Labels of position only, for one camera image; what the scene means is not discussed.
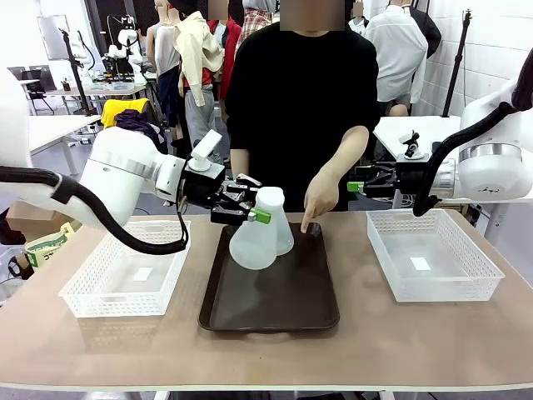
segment dark brown tray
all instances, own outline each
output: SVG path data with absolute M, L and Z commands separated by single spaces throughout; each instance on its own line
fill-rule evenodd
M 241 267 L 229 253 L 235 227 L 218 244 L 198 322 L 209 331 L 289 333 L 324 330 L 339 323 L 339 308 L 320 225 L 307 234 L 291 224 L 295 246 L 267 269 Z

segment gray floor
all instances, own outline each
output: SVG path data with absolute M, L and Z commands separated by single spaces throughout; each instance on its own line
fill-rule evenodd
M 87 158 L 91 152 L 90 146 L 73 147 L 72 153 L 79 171 L 82 171 Z M 54 146 L 44 152 L 32 157 L 34 166 L 37 168 L 46 168 L 58 173 L 68 174 L 68 166 L 63 156 L 61 146 Z M 0 209 L 9 207 L 14 198 L 0 195 Z M 163 201 L 152 195 L 142 194 L 137 203 L 138 210 L 136 215 L 146 215 L 145 211 L 151 215 L 173 215 L 174 207 L 163 207 Z M 351 202 L 351 210 L 383 209 L 389 208 L 386 203 L 377 203 L 365 198 Z M 206 213 L 197 207 L 189 207 L 187 214 Z M 512 392 L 484 392 L 484 393 L 433 393 L 437 400 L 526 400 L 533 399 L 533 389 Z M 83 400 L 85 393 L 79 392 L 37 392 L 28 390 L 8 389 L 0 387 L 0 400 Z M 143 393 L 143 400 L 152 400 L 153 393 Z M 187 395 L 180 396 L 180 400 L 187 400 Z M 275 393 L 273 400 L 292 400 L 293 393 Z M 412 400 L 413 396 L 409 393 L 398 393 L 397 400 Z M 432 400 L 432 397 L 425 393 L 420 393 L 417 400 Z

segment gray pants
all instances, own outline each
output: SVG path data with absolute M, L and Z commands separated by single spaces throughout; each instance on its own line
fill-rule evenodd
M 191 145 L 194 148 L 210 130 L 217 130 L 215 125 L 215 98 L 210 87 L 202 88 L 205 104 L 198 107 L 194 102 L 192 92 L 185 93 L 185 118 L 191 137 Z M 220 143 L 213 150 L 209 160 L 213 163 L 223 164 Z

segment black jacket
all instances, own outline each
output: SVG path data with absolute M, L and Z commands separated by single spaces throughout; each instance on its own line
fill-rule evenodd
M 417 10 L 414 7 L 410 7 L 411 16 L 416 21 L 416 25 L 420 28 L 424 36 L 426 37 L 427 44 L 427 57 L 431 57 L 435 54 L 436 49 L 441 44 L 442 35 L 439 28 L 435 25 L 433 20 L 425 12 Z

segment white label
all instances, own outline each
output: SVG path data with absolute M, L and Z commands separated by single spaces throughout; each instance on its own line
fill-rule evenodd
M 430 271 L 431 268 L 423 257 L 411 257 L 411 262 L 415 266 L 417 271 Z
M 133 277 L 134 282 L 145 282 L 148 280 L 148 277 L 150 277 L 150 274 L 152 273 L 153 268 L 149 267 L 143 267 L 139 268 L 135 276 Z

